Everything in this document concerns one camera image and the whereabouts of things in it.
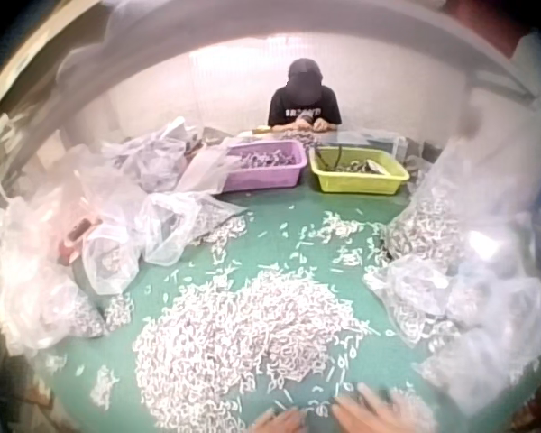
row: white wall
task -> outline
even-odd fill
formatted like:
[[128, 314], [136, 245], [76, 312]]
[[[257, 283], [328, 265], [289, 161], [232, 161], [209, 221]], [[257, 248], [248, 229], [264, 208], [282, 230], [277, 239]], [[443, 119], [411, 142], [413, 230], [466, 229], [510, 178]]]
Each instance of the white wall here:
[[242, 39], [178, 56], [118, 84], [71, 122], [73, 141], [121, 140], [177, 115], [235, 134], [266, 124], [291, 61], [316, 60], [337, 94], [344, 129], [385, 129], [444, 143], [463, 101], [465, 75], [381, 41], [305, 33]]

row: yellow plastic tray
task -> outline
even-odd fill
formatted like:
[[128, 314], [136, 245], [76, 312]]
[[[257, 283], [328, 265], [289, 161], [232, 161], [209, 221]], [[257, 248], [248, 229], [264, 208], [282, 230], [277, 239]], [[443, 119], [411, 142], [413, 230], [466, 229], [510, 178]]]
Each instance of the yellow plastic tray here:
[[[335, 166], [339, 153], [338, 147], [321, 147], [319, 151], [329, 166]], [[349, 164], [356, 160], [364, 161], [368, 158], [382, 165], [390, 173], [389, 176], [327, 171], [324, 163], [316, 156], [315, 149], [311, 149], [308, 156], [311, 170], [318, 176], [318, 181], [324, 192], [354, 192], [391, 196], [397, 193], [401, 183], [408, 180], [408, 173], [403, 166], [384, 151], [344, 147], [339, 164]]]

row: black t-shirt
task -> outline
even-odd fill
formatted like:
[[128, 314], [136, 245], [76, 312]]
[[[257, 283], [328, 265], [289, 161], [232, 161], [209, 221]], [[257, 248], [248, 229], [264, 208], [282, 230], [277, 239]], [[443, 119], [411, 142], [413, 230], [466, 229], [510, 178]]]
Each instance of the black t-shirt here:
[[329, 124], [341, 124], [341, 113], [336, 103], [335, 92], [327, 86], [322, 86], [321, 98], [309, 106], [295, 104], [285, 88], [280, 88], [270, 101], [269, 126], [290, 124], [297, 120], [298, 115], [305, 110], [313, 113], [313, 122], [318, 118], [325, 119]]

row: wire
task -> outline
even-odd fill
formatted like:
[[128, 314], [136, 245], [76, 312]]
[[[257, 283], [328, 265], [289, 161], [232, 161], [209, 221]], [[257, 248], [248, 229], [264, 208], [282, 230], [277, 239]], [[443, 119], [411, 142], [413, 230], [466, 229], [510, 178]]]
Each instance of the wire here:
[[335, 166], [333, 168], [331, 168], [330, 165], [326, 163], [326, 161], [323, 158], [323, 155], [321, 154], [321, 152], [318, 150], [318, 146], [315, 145], [316, 156], [318, 157], [319, 160], [321, 160], [323, 165], [325, 165], [325, 168], [326, 168], [327, 171], [336, 171], [336, 169], [338, 168], [339, 162], [341, 161], [341, 157], [343, 156], [343, 146], [341, 144], [338, 145], [338, 150], [339, 150], [339, 152], [338, 152], [338, 154], [336, 156]]

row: plastic tray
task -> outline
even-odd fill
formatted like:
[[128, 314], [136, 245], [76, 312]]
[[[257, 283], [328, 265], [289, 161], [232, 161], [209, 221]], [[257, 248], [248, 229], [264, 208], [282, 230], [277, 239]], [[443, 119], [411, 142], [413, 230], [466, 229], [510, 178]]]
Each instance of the plastic tray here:
[[[339, 164], [371, 159], [382, 165], [390, 175], [327, 171], [324, 163], [316, 156], [315, 149], [311, 149], [308, 154], [311, 170], [318, 176], [318, 181], [324, 192], [393, 195], [397, 193], [401, 183], [408, 180], [408, 173], [403, 166], [384, 151], [356, 147], [343, 147], [342, 149]], [[328, 165], [335, 166], [339, 154], [338, 147], [321, 147], [320, 152]]]
[[224, 192], [295, 187], [300, 172], [307, 165], [305, 148], [296, 140], [240, 143], [234, 145], [228, 154], [241, 155], [246, 152], [274, 152], [276, 150], [282, 150], [287, 155], [294, 155], [295, 164], [235, 170], [228, 175]]

